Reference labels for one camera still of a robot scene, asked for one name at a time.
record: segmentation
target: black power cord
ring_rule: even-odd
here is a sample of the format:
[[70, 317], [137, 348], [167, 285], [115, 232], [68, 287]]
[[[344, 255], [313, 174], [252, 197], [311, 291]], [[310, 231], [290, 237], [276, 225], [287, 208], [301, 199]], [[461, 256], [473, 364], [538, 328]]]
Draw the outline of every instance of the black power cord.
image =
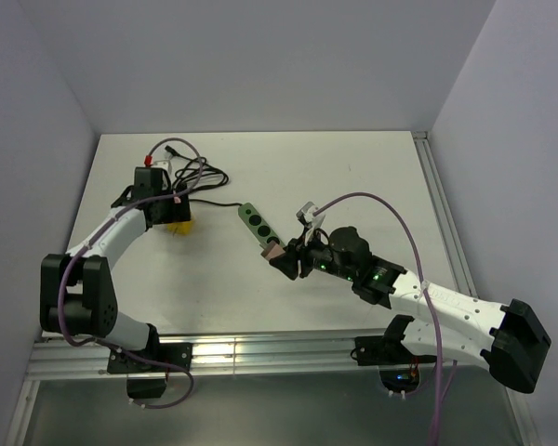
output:
[[[184, 165], [182, 168], [178, 169], [175, 172], [174, 174], [175, 179], [172, 183], [172, 189], [177, 190], [178, 186], [182, 183], [189, 186], [190, 183], [195, 181], [196, 177], [198, 176], [198, 165], [199, 165], [198, 158], [190, 158], [188, 156], [184, 156], [170, 146], [166, 146], [166, 152], [169, 153], [174, 158], [180, 158], [188, 162], [186, 163], [186, 165]], [[194, 189], [192, 189], [191, 195], [195, 192], [202, 191], [202, 190], [218, 189], [230, 182], [230, 177], [221, 169], [211, 165], [206, 159], [206, 157], [202, 156], [200, 159], [203, 163], [203, 175], [201, 175], [201, 180], [200, 180], [201, 184], [203, 183], [204, 179], [212, 178], [212, 177], [218, 177], [219, 181], [214, 184], [204, 184], [202, 186], [197, 186]], [[217, 203], [217, 202], [211, 202], [209, 200], [201, 200], [197, 198], [191, 198], [190, 201], [197, 202], [197, 203], [211, 204], [213, 206], [219, 206], [219, 207], [232, 207], [232, 206], [239, 207], [242, 205], [241, 203], [238, 202]]]

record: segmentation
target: white wall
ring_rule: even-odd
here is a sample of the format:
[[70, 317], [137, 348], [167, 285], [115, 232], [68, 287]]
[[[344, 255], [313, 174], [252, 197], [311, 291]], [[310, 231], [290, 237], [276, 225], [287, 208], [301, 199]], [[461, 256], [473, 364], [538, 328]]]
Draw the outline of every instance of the white wall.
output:
[[20, 5], [0, 0], [0, 444], [39, 327], [39, 266], [64, 248], [95, 134]]
[[523, 299], [552, 340], [531, 407], [558, 446], [558, 0], [498, 0], [432, 131], [483, 297]]
[[20, 0], [102, 133], [430, 129], [494, 0]]

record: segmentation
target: gray floor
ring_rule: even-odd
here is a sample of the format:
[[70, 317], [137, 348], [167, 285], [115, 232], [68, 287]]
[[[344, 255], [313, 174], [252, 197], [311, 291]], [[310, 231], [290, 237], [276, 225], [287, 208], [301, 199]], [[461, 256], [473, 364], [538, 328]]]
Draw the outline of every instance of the gray floor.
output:
[[[432, 389], [401, 402], [377, 379], [375, 370], [201, 377], [189, 400], [161, 411], [127, 405], [124, 380], [45, 382], [25, 445], [425, 444]], [[445, 402], [441, 446], [461, 444], [521, 444], [502, 387], [479, 369], [459, 370]]]

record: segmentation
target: purple cable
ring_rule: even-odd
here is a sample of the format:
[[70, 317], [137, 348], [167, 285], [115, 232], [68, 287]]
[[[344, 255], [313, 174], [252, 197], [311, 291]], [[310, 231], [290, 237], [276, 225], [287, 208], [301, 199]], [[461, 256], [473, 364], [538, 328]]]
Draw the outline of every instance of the purple cable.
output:
[[75, 341], [73, 339], [73, 337], [71, 336], [70, 332], [68, 331], [68, 327], [66, 326], [66, 318], [65, 318], [65, 315], [64, 315], [64, 298], [66, 297], [66, 285], [67, 285], [68, 280], [70, 278], [73, 267], [76, 264], [76, 262], [78, 261], [78, 259], [81, 258], [90, 249], [89, 246], [93, 246], [103, 236], [103, 234], [105, 234], [118, 221], [118, 219], [121, 216], [123, 216], [126, 212], [128, 212], [132, 209], [135, 209], [136, 207], [138, 207], [142, 204], [158, 202], [160, 200], [169, 200], [169, 199], [174, 199], [174, 198], [181, 197], [183, 195], [186, 195], [186, 194], [190, 193], [191, 190], [196, 186], [196, 184], [198, 183], [198, 181], [201, 178], [201, 175], [203, 175], [204, 165], [203, 165], [203, 161], [201, 159], [201, 155], [198, 152], [198, 150], [190, 142], [188, 142], [186, 139], [166, 138], [162, 141], [159, 141], [149, 151], [149, 155], [153, 155], [153, 153], [157, 150], [157, 148], [160, 147], [162, 144], [165, 144], [165, 143], [171, 142], [171, 141], [178, 141], [178, 142], [184, 143], [196, 154], [196, 158], [198, 159], [198, 174], [196, 176], [196, 179], [195, 179], [194, 183], [190, 187], [188, 187], [187, 189], [182, 190], [181, 192], [170, 193], [168, 195], [162, 195], [162, 196], [158, 196], [158, 197], [145, 198], [143, 200], [139, 200], [137, 202], [134, 202], [134, 203], [129, 204], [128, 206], [122, 208], [118, 213], [115, 214], [114, 217], [107, 220], [99, 228], [99, 230], [95, 233], [95, 235], [93, 235], [93, 237], [91, 237], [89, 239], [89, 241], [87, 243], [88, 246], [87, 245], [83, 246], [73, 256], [73, 258], [71, 258], [71, 261], [66, 266], [66, 269], [64, 270], [64, 273], [62, 274], [62, 279], [60, 281], [60, 288], [58, 290], [58, 324], [60, 325], [60, 331], [62, 333], [62, 336], [64, 337], [66, 342], [68, 342], [71, 346], [81, 347], [85, 344], [88, 344], [89, 342], [97, 342], [98, 344], [100, 344], [102, 346], [112, 348], [114, 350], [120, 350], [120, 351], [124, 352], [130, 359], [132, 359], [134, 361], [142, 362], [142, 363], [148, 364], [148, 365], [154, 365], [154, 366], [157, 366], [157, 367], [165, 367], [165, 368], [170, 369], [170, 370], [175, 370], [177, 372], [181, 372], [181, 373], [186, 374], [188, 376], [188, 378], [190, 379], [190, 385], [189, 385], [189, 388], [186, 391], [186, 393], [181, 398], [179, 398], [178, 400], [175, 400], [173, 402], [170, 402], [168, 404], [161, 404], [161, 405], [139, 404], [141, 406], [144, 405], [144, 407], [146, 407], [148, 409], [165, 409], [167, 407], [173, 407], [177, 404], [180, 404], [182, 401], [186, 400], [188, 398], [188, 396], [190, 395], [190, 393], [193, 391], [193, 387], [194, 387], [194, 378], [193, 378], [192, 374], [188, 370], [186, 370], [182, 367], [179, 367], [178, 365], [166, 364], [164, 362], [147, 360], [145, 358], [140, 357], [139, 355], [136, 355], [135, 353], [132, 353], [132, 352], [127, 351], [123, 348], [120, 348], [119, 346], [115, 346], [114, 344], [109, 344], [109, 343], [104, 342], [104, 341], [99, 341], [99, 340], [97, 340], [93, 337], [90, 337], [88, 339], [84, 339], [83, 341]]
[[[416, 241], [414, 240], [413, 236], [411, 235], [411, 231], [409, 227], [401, 217], [401, 214], [397, 212], [397, 210], [392, 207], [388, 202], [383, 200], [382, 198], [378, 197], [378, 195], [374, 195], [368, 192], [352, 192], [347, 193], [341, 197], [336, 198], [332, 202], [325, 204], [323, 207], [318, 209], [314, 212], [314, 215], [317, 216], [322, 214], [326, 209], [334, 206], [335, 204], [342, 202], [343, 200], [347, 200], [348, 198], [352, 197], [366, 197], [371, 198], [372, 200], [376, 200], [377, 202], [383, 204], [387, 209], [391, 211], [391, 213], [399, 220], [399, 223], [403, 227], [405, 231], [405, 235], [411, 244], [411, 249], [413, 250], [413, 256], [416, 260], [416, 268], [418, 269], [418, 277], [420, 282], [424, 282], [424, 271], [421, 266], [421, 260], [419, 258], [419, 251], [418, 246], [416, 245]], [[436, 332], [436, 398], [434, 403], [434, 415], [432, 418], [433, 429], [431, 429], [431, 435], [429, 439], [429, 444], [437, 444], [438, 442], [438, 435], [440, 431], [440, 413], [442, 408], [442, 399], [441, 389], [443, 385], [443, 337], [440, 330], [440, 322], [438, 321], [438, 314], [436, 314], [436, 308], [432, 304], [432, 300], [430, 299], [430, 295], [428, 294], [428, 290], [423, 290], [424, 297], [426, 298], [426, 305], [428, 306], [428, 310], [432, 315], [432, 321], [434, 322], [434, 329]]]

